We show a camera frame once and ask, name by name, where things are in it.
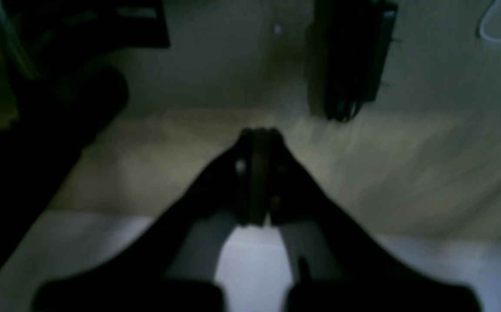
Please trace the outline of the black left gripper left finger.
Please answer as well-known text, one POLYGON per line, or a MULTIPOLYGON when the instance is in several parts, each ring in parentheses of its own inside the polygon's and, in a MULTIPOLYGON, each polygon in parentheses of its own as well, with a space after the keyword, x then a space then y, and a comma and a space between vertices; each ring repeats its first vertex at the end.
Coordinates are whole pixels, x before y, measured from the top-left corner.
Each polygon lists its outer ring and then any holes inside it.
POLYGON ((242 131, 187 191, 112 259, 41 286, 35 312, 193 312, 225 309, 213 283, 225 241, 239 224, 261 221, 252 203, 254 156, 270 132, 242 131))

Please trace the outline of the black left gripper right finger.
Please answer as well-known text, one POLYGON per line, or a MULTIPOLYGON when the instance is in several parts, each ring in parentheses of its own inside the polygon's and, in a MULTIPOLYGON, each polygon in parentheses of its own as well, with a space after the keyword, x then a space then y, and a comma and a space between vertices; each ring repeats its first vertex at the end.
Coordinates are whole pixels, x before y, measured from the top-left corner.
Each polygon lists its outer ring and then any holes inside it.
POLYGON ((272 129, 272 222, 296 282, 287 312, 479 312, 468 286, 405 265, 323 192, 272 129))

